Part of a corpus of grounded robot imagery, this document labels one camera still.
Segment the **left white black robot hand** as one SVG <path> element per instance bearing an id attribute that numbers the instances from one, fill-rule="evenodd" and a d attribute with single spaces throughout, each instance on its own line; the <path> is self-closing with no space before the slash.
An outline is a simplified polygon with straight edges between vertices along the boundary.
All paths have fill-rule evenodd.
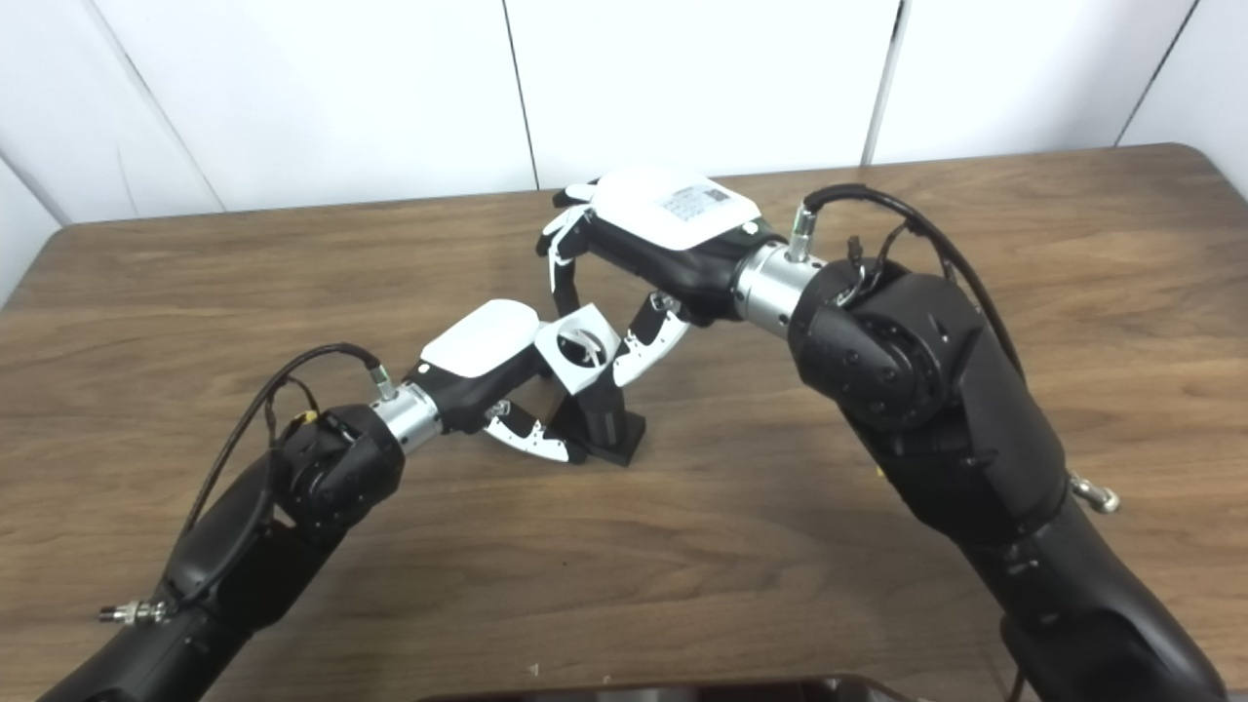
<path id="1" fill-rule="evenodd" d="M 392 400 L 377 408 L 406 453 L 436 436 L 485 432 L 542 458 L 582 465 L 587 450 L 510 400 L 530 378 L 552 377 L 535 349 L 545 324 L 515 299 L 490 299 L 432 339 Z"/>

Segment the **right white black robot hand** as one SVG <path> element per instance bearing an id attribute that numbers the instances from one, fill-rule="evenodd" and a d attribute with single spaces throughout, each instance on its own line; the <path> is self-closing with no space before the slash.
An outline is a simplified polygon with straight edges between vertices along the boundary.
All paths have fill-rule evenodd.
<path id="1" fill-rule="evenodd" d="M 746 259 L 780 244 L 749 197 L 691 172 L 624 167 L 553 196 L 557 217 L 535 254 L 547 259 L 559 314 L 580 309 L 577 261 L 593 254 L 651 284 L 618 344 L 610 376 L 623 388 L 681 341 L 690 326 L 740 324 L 736 279 Z"/>

